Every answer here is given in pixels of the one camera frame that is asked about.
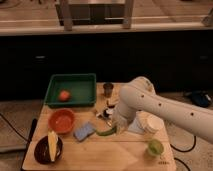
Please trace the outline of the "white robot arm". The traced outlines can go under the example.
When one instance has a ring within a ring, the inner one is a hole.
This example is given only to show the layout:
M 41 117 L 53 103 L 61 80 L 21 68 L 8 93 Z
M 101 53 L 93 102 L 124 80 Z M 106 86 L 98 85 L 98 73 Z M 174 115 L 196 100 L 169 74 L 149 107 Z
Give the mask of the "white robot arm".
M 113 124 L 119 132 L 133 122 L 139 110 L 168 120 L 213 144 L 213 110 L 161 97 L 151 81 L 142 76 L 123 84 L 119 90 L 119 101 L 113 111 Z

